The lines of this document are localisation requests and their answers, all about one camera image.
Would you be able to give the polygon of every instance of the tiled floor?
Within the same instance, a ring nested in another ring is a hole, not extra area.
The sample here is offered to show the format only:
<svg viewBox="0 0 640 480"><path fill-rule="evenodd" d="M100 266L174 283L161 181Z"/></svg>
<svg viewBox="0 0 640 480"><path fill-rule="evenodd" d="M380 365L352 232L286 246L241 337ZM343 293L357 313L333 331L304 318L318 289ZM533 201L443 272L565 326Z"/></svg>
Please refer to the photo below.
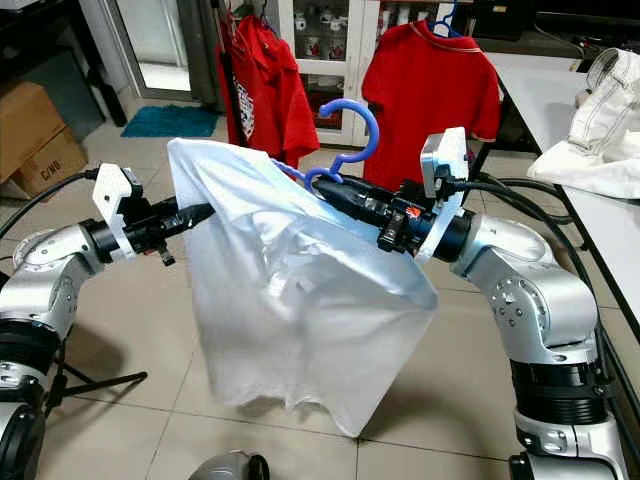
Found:
<svg viewBox="0 0 640 480"><path fill-rule="evenodd" d="M128 113L141 104L130 103ZM167 139L119 135L109 122L92 133L84 142L90 163L132 167L151 200L170 195ZM221 119L214 138L225 137ZM336 153L317 152L303 168L327 164ZM487 170L521 176L531 161L521 154L492 155ZM96 216L90 188L76 184L38 206L0 243L0 256L33 231ZM535 199L558 208L552 199ZM0 206L0 221L17 208L4 200ZM467 207L525 221L545 233L538 222L490 195L475 193ZM261 451L274 478L283 480L507 478L505 460L520 451L507 361L485 300L447 265L434 260L426 267L441 294L440 313L354 441L341 436L318 407L287 413L280 402L262 400L230 408L211 396L184 248L180 239L171 247L178 258L171 268L156 256L140 257L108 267L84 287L70 362L96 378L138 370L150 376L131 391L114 388L65 400L48 422L38 478L186 479L210 456L238 448ZM595 265L588 267L606 307L604 321L640 385L637 345Z"/></svg>

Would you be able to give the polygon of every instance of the white table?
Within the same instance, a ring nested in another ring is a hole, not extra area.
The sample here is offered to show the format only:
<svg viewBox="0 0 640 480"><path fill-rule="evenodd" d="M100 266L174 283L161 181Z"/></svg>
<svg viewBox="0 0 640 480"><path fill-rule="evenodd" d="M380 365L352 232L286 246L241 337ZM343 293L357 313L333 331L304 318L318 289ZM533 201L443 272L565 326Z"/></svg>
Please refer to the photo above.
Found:
<svg viewBox="0 0 640 480"><path fill-rule="evenodd" d="M575 94L585 74L522 67L498 67L508 95L539 151L568 133ZM640 205L562 188L567 208L640 342Z"/></svg>

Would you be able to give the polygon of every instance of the printed logo on shirt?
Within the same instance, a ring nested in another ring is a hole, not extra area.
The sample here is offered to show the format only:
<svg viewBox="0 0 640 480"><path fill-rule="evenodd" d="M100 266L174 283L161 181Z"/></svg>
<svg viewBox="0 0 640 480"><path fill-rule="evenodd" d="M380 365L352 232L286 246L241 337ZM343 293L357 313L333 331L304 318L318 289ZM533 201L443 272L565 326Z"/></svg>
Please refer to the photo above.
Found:
<svg viewBox="0 0 640 480"><path fill-rule="evenodd" d="M235 75L233 77L233 83L236 86L236 92L238 92L238 106L240 108L240 123L242 123L242 131L247 140L251 138L254 127L253 118L253 99L249 96L247 89L238 82Z"/></svg>

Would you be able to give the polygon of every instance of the red polo shirt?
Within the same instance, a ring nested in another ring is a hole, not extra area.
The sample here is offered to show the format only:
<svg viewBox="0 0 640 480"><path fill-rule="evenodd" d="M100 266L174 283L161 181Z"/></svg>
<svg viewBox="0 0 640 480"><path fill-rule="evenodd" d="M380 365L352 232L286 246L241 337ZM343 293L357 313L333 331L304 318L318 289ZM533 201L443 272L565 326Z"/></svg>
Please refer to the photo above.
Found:
<svg viewBox="0 0 640 480"><path fill-rule="evenodd" d="M422 182L420 152L430 134L464 127L494 141L500 125L498 77L471 37L441 38L426 21L389 29L362 85L376 107L380 144L364 178L389 189Z"/></svg>
<svg viewBox="0 0 640 480"><path fill-rule="evenodd" d="M313 114L289 46L260 20L248 16L233 40L232 56L242 131L251 148L297 167L300 157L320 147ZM231 102L221 82L227 111ZM238 144L236 118L227 115L229 142Z"/></svg>

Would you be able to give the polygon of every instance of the door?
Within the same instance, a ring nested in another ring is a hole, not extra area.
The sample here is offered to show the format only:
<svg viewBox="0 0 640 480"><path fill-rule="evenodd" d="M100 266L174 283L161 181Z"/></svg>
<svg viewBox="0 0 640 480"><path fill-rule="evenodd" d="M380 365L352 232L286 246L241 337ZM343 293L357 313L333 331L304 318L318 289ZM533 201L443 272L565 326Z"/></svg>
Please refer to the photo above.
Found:
<svg viewBox="0 0 640 480"><path fill-rule="evenodd" d="M106 0L141 97L191 100L176 0Z"/></svg>
<svg viewBox="0 0 640 480"><path fill-rule="evenodd" d="M329 118L318 108L336 98L356 98L362 14L371 0L280 0L280 32L294 52L315 114L321 143L353 144L355 114Z"/></svg>

